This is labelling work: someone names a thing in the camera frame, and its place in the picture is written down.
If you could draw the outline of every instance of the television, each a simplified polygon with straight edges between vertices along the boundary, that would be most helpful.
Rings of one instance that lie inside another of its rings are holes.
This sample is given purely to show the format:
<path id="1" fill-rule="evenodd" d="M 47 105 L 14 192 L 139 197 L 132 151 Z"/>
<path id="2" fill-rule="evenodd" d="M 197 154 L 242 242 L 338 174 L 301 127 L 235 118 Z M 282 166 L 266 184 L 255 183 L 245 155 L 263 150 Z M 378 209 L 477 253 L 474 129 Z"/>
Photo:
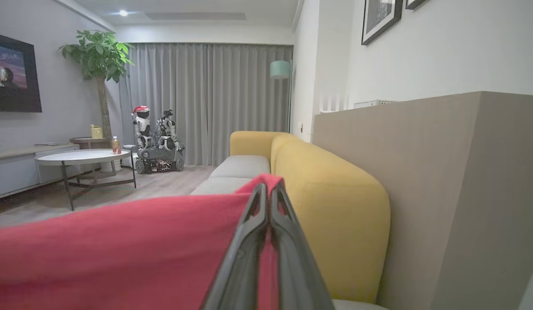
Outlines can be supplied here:
<path id="1" fill-rule="evenodd" d="M 0 111 L 42 112 L 33 45 L 0 35 Z"/>

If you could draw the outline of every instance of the tv stand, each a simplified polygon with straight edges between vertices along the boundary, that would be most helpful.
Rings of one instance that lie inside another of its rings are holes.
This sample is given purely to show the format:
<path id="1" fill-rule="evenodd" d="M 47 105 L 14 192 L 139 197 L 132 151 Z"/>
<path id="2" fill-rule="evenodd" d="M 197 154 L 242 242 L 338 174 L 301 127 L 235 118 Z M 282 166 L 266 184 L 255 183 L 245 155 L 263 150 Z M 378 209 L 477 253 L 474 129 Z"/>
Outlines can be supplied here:
<path id="1" fill-rule="evenodd" d="M 39 166 L 35 157 L 76 149 L 77 145 L 66 144 L 0 151 L 0 198 L 61 180 L 60 167 Z M 70 166 L 67 171 L 73 176 L 81 173 L 81 167 Z"/>

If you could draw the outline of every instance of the floor lamp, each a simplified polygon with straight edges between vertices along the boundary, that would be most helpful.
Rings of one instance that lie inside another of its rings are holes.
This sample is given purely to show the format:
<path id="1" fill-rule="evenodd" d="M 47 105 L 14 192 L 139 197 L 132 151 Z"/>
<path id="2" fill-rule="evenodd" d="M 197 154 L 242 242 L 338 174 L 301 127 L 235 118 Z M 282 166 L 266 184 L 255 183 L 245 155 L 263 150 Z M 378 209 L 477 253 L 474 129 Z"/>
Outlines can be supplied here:
<path id="1" fill-rule="evenodd" d="M 291 132 L 291 63 L 285 60 L 272 61 L 270 64 L 270 78 L 290 79 L 290 84 L 288 85 L 288 132 Z"/>

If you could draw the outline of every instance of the sofa armrest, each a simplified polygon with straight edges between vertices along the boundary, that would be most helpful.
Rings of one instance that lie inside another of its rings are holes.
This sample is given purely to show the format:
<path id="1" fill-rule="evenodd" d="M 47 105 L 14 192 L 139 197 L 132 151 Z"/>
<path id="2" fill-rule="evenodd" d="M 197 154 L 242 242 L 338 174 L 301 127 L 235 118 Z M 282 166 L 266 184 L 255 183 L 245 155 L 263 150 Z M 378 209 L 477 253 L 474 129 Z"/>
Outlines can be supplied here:
<path id="1" fill-rule="evenodd" d="M 285 132 L 236 131 L 230 136 L 230 155 L 259 155 L 270 162 L 272 140 Z"/>

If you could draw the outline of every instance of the ceiling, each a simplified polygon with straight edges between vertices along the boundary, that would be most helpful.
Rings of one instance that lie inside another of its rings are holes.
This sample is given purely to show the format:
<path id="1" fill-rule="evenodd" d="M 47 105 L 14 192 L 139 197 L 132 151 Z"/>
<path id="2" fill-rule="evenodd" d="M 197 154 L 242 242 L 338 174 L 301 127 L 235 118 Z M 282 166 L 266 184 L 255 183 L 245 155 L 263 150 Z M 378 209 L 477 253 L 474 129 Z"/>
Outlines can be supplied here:
<path id="1" fill-rule="evenodd" d="M 241 24 L 291 27 L 298 0 L 76 0 L 113 25 Z M 120 16 L 119 11 L 129 12 Z"/>

